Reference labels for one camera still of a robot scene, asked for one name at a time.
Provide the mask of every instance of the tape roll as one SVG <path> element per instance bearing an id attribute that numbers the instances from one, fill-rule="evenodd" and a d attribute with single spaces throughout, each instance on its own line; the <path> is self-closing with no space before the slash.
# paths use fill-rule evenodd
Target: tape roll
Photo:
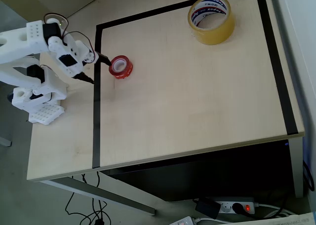
<path id="1" fill-rule="evenodd" d="M 117 79 L 128 77 L 133 70 L 133 64 L 126 56 L 117 56 L 111 63 L 109 72 Z"/>
<path id="2" fill-rule="evenodd" d="M 225 14 L 226 17 L 222 23 L 210 29 L 198 27 L 204 17 L 214 13 Z M 188 22 L 195 38 L 206 45 L 215 45 L 225 41 L 233 33 L 235 27 L 231 5 L 227 0 L 198 0 L 189 10 Z"/>

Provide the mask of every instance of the black tape line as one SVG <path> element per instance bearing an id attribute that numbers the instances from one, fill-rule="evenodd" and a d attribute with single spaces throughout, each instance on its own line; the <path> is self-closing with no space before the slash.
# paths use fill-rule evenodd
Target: black tape line
<path id="1" fill-rule="evenodd" d="M 94 49 L 101 52 L 102 29 L 97 27 Z M 94 64 L 93 95 L 93 149 L 92 168 L 100 167 L 100 99 L 101 99 L 101 62 Z"/>
<path id="2" fill-rule="evenodd" d="M 257 0 L 262 20 L 263 29 L 266 36 L 271 65 L 276 80 L 276 88 L 280 99 L 286 132 L 288 135 L 298 134 L 294 113 L 288 94 L 285 77 L 281 65 L 281 60 L 277 51 L 277 43 L 272 28 L 271 19 L 266 0 Z"/>
<path id="3" fill-rule="evenodd" d="M 125 23 L 129 23 L 135 20 L 139 20 L 139 19 L 144 19 L 144 18 L 148 18 L 154 15 L 158 15 L 158 14 L 162 14 L 162 13 L 166 13 L 166 12 L 170 12 L 173 10 L 177 10 L 177 9 L 181 9 L 184 7 L 188 7 L 193 5 L 197 0 L 187 0 L 184 2 L 180 2 L 180 3 L 176 3 L 176 4 L 171 4 L 165 7 L 161 7 L 158 9 L 153 9 L 153 10 L 149 10 L 143 13 L 139 13 L 139 14 L 134 14 L 128 17 L 124 17 L 121 19 L 117 19 L 117 20 L 113 20 L 107 23 L 103 23 L 103 24 L 98 24 L 97 28 L 101 28 L 101 29 L 106 29 L 106 28 L 110 28 L 110 27 L 114 27 L 120 24 L 125 24 Z"/>

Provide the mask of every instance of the power adapter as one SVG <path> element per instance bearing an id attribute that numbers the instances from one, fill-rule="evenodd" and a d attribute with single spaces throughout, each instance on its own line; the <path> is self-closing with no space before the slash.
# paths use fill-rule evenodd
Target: power adapter
<path id="1" fill-rule="evenodd" d="M 97 219 L 94 225 L 104 225 L 103 219 Z"/>
<path id="2" fill-rule="evenodd" d="M 203 213 L 212 219 L 217 218 L 221 209 L 221 205 L 219 203 L 216 203 L 208 198 L 200 198 L 195 202 L 197 203 L 196 211 Z"/>

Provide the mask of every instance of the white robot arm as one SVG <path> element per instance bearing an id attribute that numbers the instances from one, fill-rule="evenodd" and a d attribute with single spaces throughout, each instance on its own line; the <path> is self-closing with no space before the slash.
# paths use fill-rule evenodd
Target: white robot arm
<path id="1" fill-rule="evenodd" d="M 30 54 L 48 52 L 69 77 L 94 83 L 83 66 L 97 61 L 111 65 L 104 55 L 74 40 L 55 18 L 27 23 L 26 28 L 0 33 L 0 81 L 18 86 L 8 97 L 12 104 L 25 110 L 29 121 L 49 124 L 64 112 L 60 100 L 67 97 L 66 84 L 45 65 L 40 66 Z M 27 69 L 24 75 L 15 67 Z"/>

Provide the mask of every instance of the red indicator light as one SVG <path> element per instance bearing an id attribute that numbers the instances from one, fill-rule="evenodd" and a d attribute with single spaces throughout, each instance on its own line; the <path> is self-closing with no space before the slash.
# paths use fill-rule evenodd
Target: red indicator light
<path id="1" fill-rule="evenodd" d="M 250 212 L 250 205 L 249 205 L 249 204 L 246 204 L 246 205 L 245 205 L 245 210 L 246 210 L 247 212 Z"/>

